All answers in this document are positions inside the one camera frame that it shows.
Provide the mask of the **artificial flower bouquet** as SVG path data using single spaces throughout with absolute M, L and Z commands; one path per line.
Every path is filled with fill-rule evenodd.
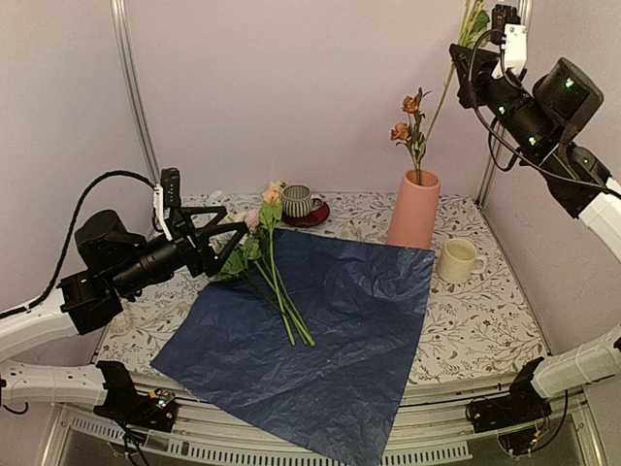
M 276 228 L 283 217 L 283 192 L 286 184 L 270 182 L 258 210 L 244 213 L 248 233 L 241 246 L 236 246 L 223 269 L 212 278 L 217 282 L 244 281 L 273 307 L 282 318 L 289 343 L 296 345 L 297 333 L 303 345 L 314 348 L 302 313 L 288 293 L 276 261 Z

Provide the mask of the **blue wrapping paper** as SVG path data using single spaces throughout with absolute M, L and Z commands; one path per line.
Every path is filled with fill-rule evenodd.
M 278 312 L 249 284 L 211 283 L 153 369 L 249 422 L 285 396 L 353 392 L 392 419 L 422 333 L 433 252 L 287 230 L 276 232 L 275 247 L 316 346 L 292 346 Z

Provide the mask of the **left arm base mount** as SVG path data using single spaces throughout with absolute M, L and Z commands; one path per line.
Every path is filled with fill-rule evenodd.
M 134 386 L 109 388 L 104 403 L 93 408 L 94 414 L 121 427 L 138 426 L 165 433 L 173 431 L 178 411 L 174 392 L 156 388 L 141 394 Z

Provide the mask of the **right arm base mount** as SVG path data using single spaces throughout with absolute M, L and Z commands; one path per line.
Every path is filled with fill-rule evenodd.
M 548 426 L 552 409 L 547 401 L 523 405 L 507 394 L 493 398 L 476 397 L 465 409 L 475 433 L 496 432 L 497 442 L 512 457 L 535 452 Z

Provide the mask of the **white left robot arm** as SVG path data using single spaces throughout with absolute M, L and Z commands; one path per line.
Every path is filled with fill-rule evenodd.
M 162 234 L 151 239 L 130 232 L 113 210 L 88 219 L 75 235 L 84 270 L 53 280 L 43 297 L 1 315 L 2 402 L 78 403 L 124 421 L 169 413 L 169 403 L 140 393 L 118 361 L 35 352 L 99 332 L 125 303 L 179 270 L 208 277 L 220 272 L 248 231 L 225 216 L 222 207 L 174 208 Z

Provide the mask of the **orange rose stem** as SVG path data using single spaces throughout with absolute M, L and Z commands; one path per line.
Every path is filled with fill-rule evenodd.
M 422 112 L 421 105 L 428 94 L 430 91 L 419 87 L 414 96 L 406 96 L 402 101 L 401 111 L 408 120 L 396 123 L 390 132 L 390 140 L 396 146 L 407 149 L 413 165 L 414 182 L 418 185 L 423 185 L 421 164 L 427 151 L 427 137 L 423 131 L 426 115 Z

